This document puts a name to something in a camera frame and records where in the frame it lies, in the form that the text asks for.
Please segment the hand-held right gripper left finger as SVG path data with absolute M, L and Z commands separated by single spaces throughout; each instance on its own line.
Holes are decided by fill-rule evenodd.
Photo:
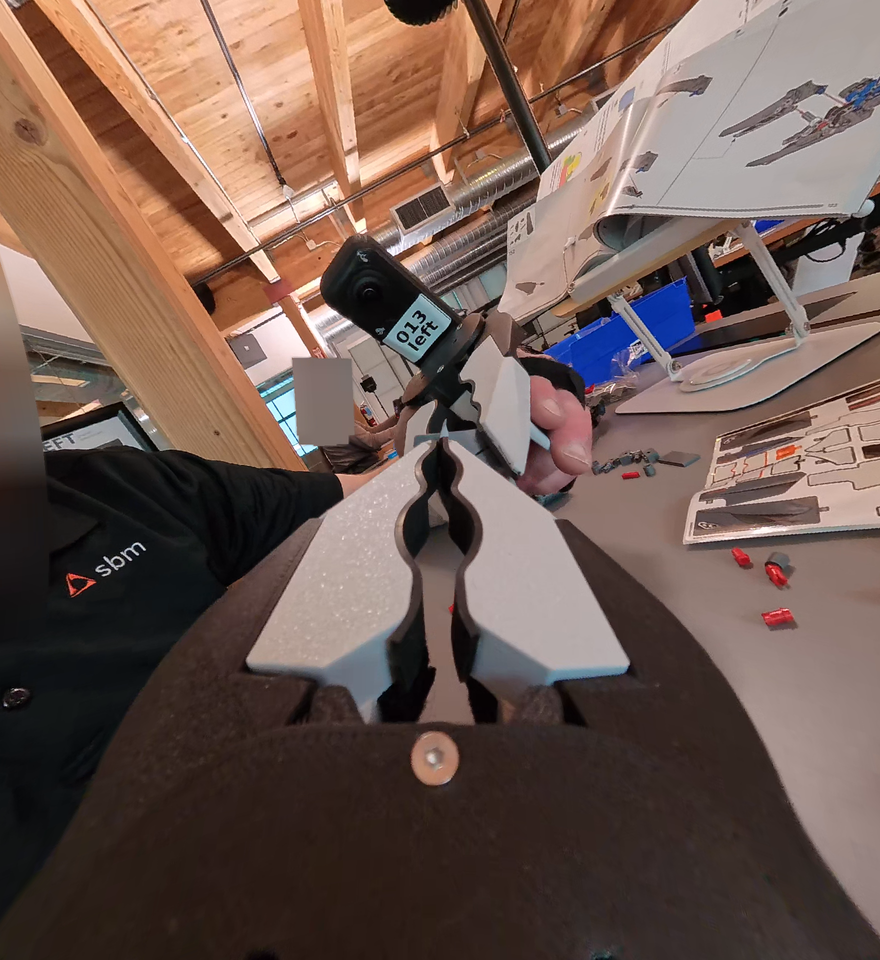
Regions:
M 416 557 L 430 534 L 437 444 L 417 446 L 328 510 L 246 665 L 346 688 L 361 710 L 421 710 L 434 682 Z

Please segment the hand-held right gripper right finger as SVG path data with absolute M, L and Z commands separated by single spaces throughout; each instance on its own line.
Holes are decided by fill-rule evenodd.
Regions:
M 442 441 L 460 680 L 517 702 L 531 687 L 625 674 L 629 658 L 554 517 L 453 439 Z

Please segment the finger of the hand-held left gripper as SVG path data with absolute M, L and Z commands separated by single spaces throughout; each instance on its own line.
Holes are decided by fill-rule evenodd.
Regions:
M 450 410 L 476 424 L 514 477 L 523 474 L 531 444 L 540 444 L 540 429 L 531 420 L 528 373 L 486 339 L 470 354 L 458 381 Z
M 441 408 L 437 401 L 405 407 L 398 421 L 398 455 L 404 457 L 418 445 L 435 442 L 440 427 Z

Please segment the person's left forearm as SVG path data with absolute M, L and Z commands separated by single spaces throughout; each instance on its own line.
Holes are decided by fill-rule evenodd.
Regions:
M 174 457 L 194 482 L 217 551 L 233 561 L 264 558 L 372 478 L 258 468 L 182 452 Z

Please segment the lego sticker sheet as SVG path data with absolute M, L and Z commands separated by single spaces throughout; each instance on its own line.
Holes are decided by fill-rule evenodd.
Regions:
M 880 529 L 880 379 L 716 438 L 686 546 Z

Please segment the lego instruction booklet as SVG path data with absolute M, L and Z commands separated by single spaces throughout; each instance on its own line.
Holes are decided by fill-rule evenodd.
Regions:
M 880 1 L 698 2 L 508 226 L 517 322 L 659 218 L 854 214 L 880 177 Z

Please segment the person's left hand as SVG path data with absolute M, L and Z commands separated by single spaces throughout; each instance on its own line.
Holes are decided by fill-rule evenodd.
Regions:
M 556 494 L 591 471 L 591 414 L 572 392 L 537 375 L 530 377 L 530 411 L 532 423 L 549 438 L 550 449 L 531 443 L 517 486 L 531 497 Z

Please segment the blue plastic bin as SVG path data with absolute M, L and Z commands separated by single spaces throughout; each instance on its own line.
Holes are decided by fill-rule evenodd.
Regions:
M 695 330 L 691 298 L 685 277 L 641 297 L 639 300 L 634 301 L 631 306 L 650 333 L 668 352 Z M 612 313 L 611 315 L 622 318 L 616 313 Z M 626 321 L 623 321 L 631 331 L 629 338 L 630 345 L 639 339 L 639 337 L 627 325 Z M 604 381 L 591 383 L 584 380 L 587 386 Z
M 548 347 L 544 355 L 574 368 L 585 381 L 601 382 L 611 377 L 615 354 L 627 349 L 631 331 L 623 318 L 600 318 Z

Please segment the white vent grille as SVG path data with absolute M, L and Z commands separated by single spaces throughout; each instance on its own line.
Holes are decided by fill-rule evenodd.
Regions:
M 454 211 L 455 206 L 442 183 L 435 183 L 390 208 L 391 217 L 402 235 L 413 234 Z

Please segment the white booklet stand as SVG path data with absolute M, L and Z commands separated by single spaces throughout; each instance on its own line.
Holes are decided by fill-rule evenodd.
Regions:
M 784 308 L 791 331 L 773 340 L 713 351 L 681 366 L 617 291 L 626 283 L 666 265 L 722 227 L 732 228 L 743 241 Z M 582 271 L 569 282 L 567 296 L 573 310 L 608 298 L 614 312 L 626 320 L 665 372 L 665 378 L 620 402 L 616 409 L 620 415 L 744 409 L 780 394 L 880 333 L 879 321 L 811 331 L 803 306 L 748 220 L 668 218 L 650 234 L 590 270 Z

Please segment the black metal pole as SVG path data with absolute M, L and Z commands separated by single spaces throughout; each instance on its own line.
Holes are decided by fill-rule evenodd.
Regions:
M 538 174 L 541 175 L 552 163 L 551 153 L 532 112 L 530 102 L 518 81 L 494 17 L 485 1 L 465 1 L 465 6 L 473 29 L 514 118 L 520 138 L 530 153 Z

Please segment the person in black shirt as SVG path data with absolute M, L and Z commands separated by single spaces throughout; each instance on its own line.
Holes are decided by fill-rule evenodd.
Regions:
M 219 553 L 179 452 L 45 455 L 45 608 L 36 628 L 0 640 L 0 920 L 152 673 L 278 547 L 258 560 Z

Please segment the black ribbed knob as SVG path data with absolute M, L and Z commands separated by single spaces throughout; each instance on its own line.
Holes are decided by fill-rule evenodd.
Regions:
M 421 27 L 445 18 L 458 1 L 455 0 L 385 0 L 393 18 L 404 25 Z

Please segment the black framed monitor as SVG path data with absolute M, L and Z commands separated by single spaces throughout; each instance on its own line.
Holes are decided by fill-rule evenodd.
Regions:
M 122 402 L 65 417 L 40 428 L 45 452 L 130 448 L 159 451 L 141 420 Z

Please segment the silver ventilation duct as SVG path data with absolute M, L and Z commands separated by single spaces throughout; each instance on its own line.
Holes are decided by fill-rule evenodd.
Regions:
M 494 198 L 491 209 L 470 222 L 464 221 L 421 251 L 398 261 L 428 288 L 445 293 L 477 273 L 486 270 L 499 256 L 506 254 L 508 221 L 534 203 L 537 187 L 527 177 L 509 174 L 507 186 Z

